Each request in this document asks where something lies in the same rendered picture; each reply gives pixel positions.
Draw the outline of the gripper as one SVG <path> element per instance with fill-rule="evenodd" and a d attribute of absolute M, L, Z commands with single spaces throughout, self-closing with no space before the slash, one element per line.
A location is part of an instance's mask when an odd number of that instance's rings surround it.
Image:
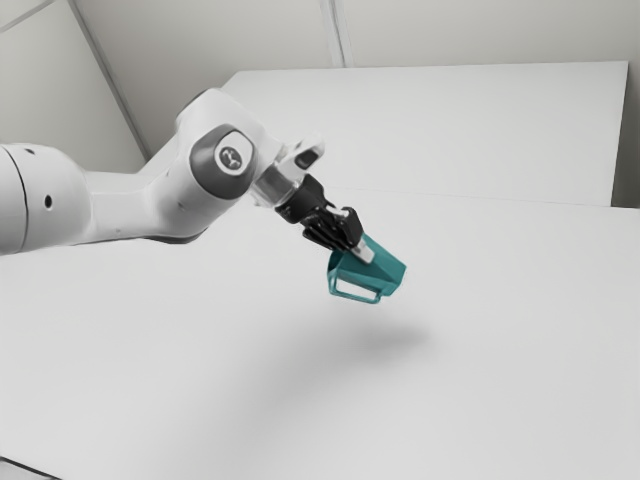
<path fill-rule="evenodd" d="M 328 250 L 350 252 L 363 263 L 375 258 L 357 212 L 351 207 L 337 208 L 327 200 L 324 187 L 312 175 L 306 175 L 275 212 L 290 224 L 301 223 L 303 236 Z"/>

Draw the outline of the teal faceted mug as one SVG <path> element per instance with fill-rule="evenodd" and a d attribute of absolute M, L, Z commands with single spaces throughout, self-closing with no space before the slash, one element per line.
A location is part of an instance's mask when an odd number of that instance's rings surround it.
<path fill-rule="evenodd" d="M 378 304 L 383 297 L 390 297 L 401 285 L 406 265 L 367 234 L 361 243 L 366 246 L 365 261 L 353 251 L 333 251 L 327 265 L 328 291 L 331 295 Z M 338 282 L 359 287 L 372 297 L 356 295 L 339 288 Z"/>

